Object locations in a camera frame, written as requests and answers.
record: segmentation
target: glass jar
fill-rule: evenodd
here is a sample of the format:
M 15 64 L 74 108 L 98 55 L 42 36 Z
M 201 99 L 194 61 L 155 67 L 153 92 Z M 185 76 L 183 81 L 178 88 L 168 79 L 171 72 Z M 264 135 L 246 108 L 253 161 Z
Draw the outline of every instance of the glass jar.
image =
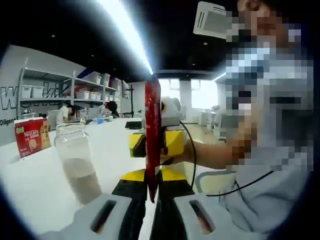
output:
M 89 135 L 81 123 L 56 127 L 55 148 L 62 161 L 64 174 L 81 204 L 88 204 L 102 194 L 91 162 Z

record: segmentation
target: window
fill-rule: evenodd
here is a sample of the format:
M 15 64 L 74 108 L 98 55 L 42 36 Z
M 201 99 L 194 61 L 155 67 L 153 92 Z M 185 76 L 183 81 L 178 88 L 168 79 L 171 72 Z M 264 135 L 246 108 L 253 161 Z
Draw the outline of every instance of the window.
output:
M 177 98 L 180 101 L 180 81 L 175 79 L 159 79 L 161 97 Z
M 215 81 L 191 79 L 191 104 L 194 109 L 211 109 L 218 105 L 218 88 Z

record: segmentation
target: person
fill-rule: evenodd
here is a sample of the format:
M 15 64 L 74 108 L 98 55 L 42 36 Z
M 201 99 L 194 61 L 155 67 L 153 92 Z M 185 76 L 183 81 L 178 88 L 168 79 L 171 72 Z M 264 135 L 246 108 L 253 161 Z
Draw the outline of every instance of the person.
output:
M 62 106 L 59 109 L 59 112 L 56 115 L 56 125 L 61 125 L 61 124 L 67 124 L 69 122 L 69 116 L 74 116 L 76 113 L 75 106 L 73 105 L 68 105 L 68 106 Z
M 106 117 L 113 116 L 113 118 L 119 118 L 117 108 L 118 105 L 115 101 L 105 102 L 99 107 L 99 115 Z
M 227 134 L 226 143 L 194 142 L 198 165 L 235 171 L 234 182 L 225 193 L 235 192 L 219 197 L 232 222 L 244 231 L 267 236 L 299 198 L 313 155 L 309 137 L 312 70 L 294 35 L 299 31 L 279 12 L 278 2 L 237 1 L 239 18 L 254 39 L 238 59 L 227 61 L 225 84 L 232 96 L 231 101 L 229 93 L 226 97 L 226 111 L 236 113 L 237 128 Z M 162 162 L 167 159 L 161 156 Z M 190 140 L 173 163 L 183 161 L 194 161 Z

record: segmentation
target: black cable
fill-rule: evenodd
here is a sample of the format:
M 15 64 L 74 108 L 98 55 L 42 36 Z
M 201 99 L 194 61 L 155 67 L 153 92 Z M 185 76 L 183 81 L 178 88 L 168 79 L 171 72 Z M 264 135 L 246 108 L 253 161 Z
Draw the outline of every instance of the black cable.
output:
M 244 185 L 244 186 L 241 186 L 235 190 L 232 190 L 232 191 L 228 191 L 228 192 L 225 192 L 225 193 L 221 193 L 221 194 L 210 194 L 210 195 L 207 195 L 208 197 L 220 197 L 220 196 L 225 196 L 225 195 L 228 195 L 228 194 L 232 194 L 234 192 L 237 192 L 241 189 L 244 189 L 252 184 L 255 184 L 256 182 L 260 181 L 261 179 L 265 178 L 266 176 L 269 176 L 270 174 L 272 174 L 274 171 L 269 171 L 268 173 L 262 175 L 261 177 L 259 177 L 258 179 L 252 181 L 252 182 L 249 182 L 248 184 Z
M 196 148 L 195 148 L 195 144 L 194 141 L 191 137 L 191 134 L 189 132 L 189 130 L 187 129 L 187 127 L 184 125 L 184 123 L 182 121 L 180 121 L 181 125 L 184 127 L 184 129 L 186 130 L 186 132 L 189 135 L 189 138 L 191 140 L 191 145 L 193 148 L 193 176 L 192 176 L 192 182 L 191 182 L 191 189 L 194 187 L 194 183 L 195 183 L 195 178 L 196 178 L 196 168 L 197 168 L 197 153 L 196 153 Z

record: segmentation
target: shelving unit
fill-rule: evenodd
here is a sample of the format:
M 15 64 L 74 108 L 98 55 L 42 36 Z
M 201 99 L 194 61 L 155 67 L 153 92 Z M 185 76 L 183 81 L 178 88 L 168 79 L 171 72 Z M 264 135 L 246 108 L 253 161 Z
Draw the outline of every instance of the shelving unit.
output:
M 64 76 L 61 74 L 55 74 L 51 72 L 45 72 L 41 70 L 30 69 L 27 67 L 28 58 L 25 60 L 24 67 L 21 70 L 19 83 L 18 83 L 18 93 L 17 93 L 17 103 L 16 103 L 16 115 L 18 119 L 22 118 L 21 103 L 32 103 L 32 102 L 60 102 L 60 107 L 63 102 L 70 101 L 70 104 L 75 102 L 88 103 L 88 104 L 99 104 L 101 105 L 106 101 L 106 92 L 113 93 L 118 91 L 118 89 L 106 86 L 107 74 L 102 75 L 103 84 L 98 84 L 85 79 L 77 78 L 76 71 L 72 72 L 71 76 Z M 59 86 L 59 96 L 57 97 L 41 97 L 41 98 L 22 98 L 22 86 L 24 79 L 32 80 L 42 80 L 49 82 L 61 83 Z M 63 97 L 63 87 L 64 83 L 71 82 L 71 94 L 70 97 Z M 102 90 L 102 100 L 91 100 L 91 99 L 78 99 L 75 98 L 75 86 L 84 86 L 95 89 Z

